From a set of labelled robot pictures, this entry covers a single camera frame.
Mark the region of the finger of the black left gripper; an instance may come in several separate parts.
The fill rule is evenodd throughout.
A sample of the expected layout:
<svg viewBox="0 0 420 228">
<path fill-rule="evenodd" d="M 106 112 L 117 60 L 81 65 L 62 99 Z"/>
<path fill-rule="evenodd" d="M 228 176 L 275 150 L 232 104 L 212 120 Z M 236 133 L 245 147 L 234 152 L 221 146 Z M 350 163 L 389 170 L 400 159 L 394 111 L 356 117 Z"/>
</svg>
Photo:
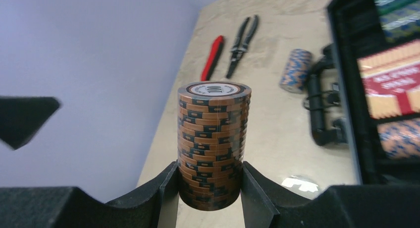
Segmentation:
<svg viewBox="0 0 420 228">
<path fill-rule="evenodd" d="M 0 97 L 0 140 L 17 150 L 28 144 L 60 109 L 55 97 Z"/>
</svg>

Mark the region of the brown poker chip stack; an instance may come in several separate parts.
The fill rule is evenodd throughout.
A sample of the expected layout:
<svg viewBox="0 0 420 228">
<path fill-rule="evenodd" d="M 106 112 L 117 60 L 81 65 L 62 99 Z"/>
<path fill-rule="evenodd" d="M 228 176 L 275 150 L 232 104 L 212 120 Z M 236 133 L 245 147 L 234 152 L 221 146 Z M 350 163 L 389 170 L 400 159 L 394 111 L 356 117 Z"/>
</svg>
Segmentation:
<svg viewBox="0 0 420 228">
<path fill-rule="evenodd" d="M 252 90 L 203 81 L 177 91 L 180 197 L 192 208 L 216 211 L 239 196 Z"/>
</svg>

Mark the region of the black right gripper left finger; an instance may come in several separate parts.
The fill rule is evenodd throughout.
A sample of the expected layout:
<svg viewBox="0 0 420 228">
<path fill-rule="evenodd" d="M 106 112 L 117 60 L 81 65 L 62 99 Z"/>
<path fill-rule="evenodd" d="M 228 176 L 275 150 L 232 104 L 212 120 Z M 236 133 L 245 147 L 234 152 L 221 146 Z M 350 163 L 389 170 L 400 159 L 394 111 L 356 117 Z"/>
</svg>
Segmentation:
<svg viewBox="0 0 420 228">
<path fill-rule="evenodd" d="M 102 203 L 78 187 L 0 190 L 2 228 L 173 228 L 178 210 L 178 167 Z"/>
</svg>

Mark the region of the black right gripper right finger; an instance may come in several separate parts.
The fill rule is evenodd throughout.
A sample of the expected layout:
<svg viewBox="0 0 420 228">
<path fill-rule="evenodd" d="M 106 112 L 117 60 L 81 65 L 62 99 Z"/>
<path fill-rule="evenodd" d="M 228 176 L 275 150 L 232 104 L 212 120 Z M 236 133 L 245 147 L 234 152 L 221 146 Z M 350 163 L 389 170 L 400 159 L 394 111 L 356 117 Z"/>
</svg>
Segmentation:
<svg viewBox="0 0 420 228">
<path fill-rule="evenodd" d="M 417 185 L 334 185 L 311 200 L 243 163 L 241 200 L 248 228 L 417 228 Z"/>
</svg>

